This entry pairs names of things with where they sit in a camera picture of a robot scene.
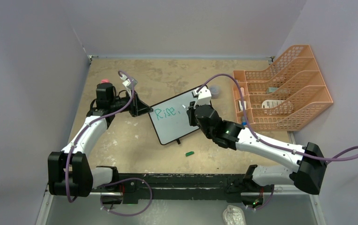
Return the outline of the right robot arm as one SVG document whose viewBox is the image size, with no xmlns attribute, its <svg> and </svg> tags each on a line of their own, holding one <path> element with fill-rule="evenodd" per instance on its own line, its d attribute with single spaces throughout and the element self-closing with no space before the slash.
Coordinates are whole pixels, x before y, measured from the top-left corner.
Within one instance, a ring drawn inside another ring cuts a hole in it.
<svg viewBox="0 0 358 225">
<path fill-rule="evenodd" d="M 261 135 L 254 136 L 250 129 L 231 121 L 223 120 L 209 104 L 185 107 L 189 124 L 198 127 L 204 135 L 221 148 L 250 152 L 275 161 L 276 166 L 252 165 L 248 168 L 243 184 L 250 191 L 269 185 L 294 185 L 312 195 L 321 190 L 327 163 L 303 156 L 322 157 L 318 145 L 309 142 L 306 146 L 290 144 L 269 138 L 272 146 L 262 143 Z"/>
</svg>

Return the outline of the small whiteboard black frame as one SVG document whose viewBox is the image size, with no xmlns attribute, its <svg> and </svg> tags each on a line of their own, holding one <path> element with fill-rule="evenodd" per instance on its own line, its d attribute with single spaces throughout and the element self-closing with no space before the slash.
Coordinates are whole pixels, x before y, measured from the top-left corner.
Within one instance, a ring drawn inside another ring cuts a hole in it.
<svg viewBox="0 0 358 225">
<path fill-rule="evenodd" d="M 192 94 L 194 89 L 198 87 L 152 106 L 153 112 L 149 113 L 149 117 L 161 145 L 178 141 L 199 129 L 189 125 L 186 110 L 182 107 L 182 105 L 189 107 L 190 102 L 196 101 Z"/>
</svg>

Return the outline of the green marker cap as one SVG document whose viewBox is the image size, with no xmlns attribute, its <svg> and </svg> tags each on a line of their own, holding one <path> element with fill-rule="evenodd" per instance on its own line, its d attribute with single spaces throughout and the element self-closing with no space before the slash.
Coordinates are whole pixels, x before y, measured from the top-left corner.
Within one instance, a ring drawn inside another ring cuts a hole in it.
<svg viewBox="0 0 358 225">
<path fill-rule="evenodd" d="M 194 154 L 194 152 L 193 152 L 193 151 L 190 151 L 190 152 L 187 152 L 187 153 L 185 154 L 185 156 L 188 157 L 188 156 L 191 156 L 191 155 L 193 155 L 193 154 Z"/>
</svg>

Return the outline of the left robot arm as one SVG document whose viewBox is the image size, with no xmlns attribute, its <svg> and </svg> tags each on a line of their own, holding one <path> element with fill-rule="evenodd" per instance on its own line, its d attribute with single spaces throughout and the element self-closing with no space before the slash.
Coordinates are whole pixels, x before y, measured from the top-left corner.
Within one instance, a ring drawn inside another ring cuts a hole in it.
<svg viewBox="0 0 358 225">
<path fill-rule="evenodd" d="M 80 131 L 61 151 L 48 156 L 50 194 L 65 195 L 73 202 L 77 197 L 87 197 L 92 189 L 99 186 L 109 192 L 119 188 L 119 173 L 115 166 L 91 169 L 87 157 L 116 114 L 129 112 L 132 117 L 137 117 L 153 111 L 139 99 L 134 89 L 136 82 L 124 81 L 123 85 L 126 94 L 121 97 L 110 82 L 98 84 L 96 98 L 90 104 Z"/>
</svg>

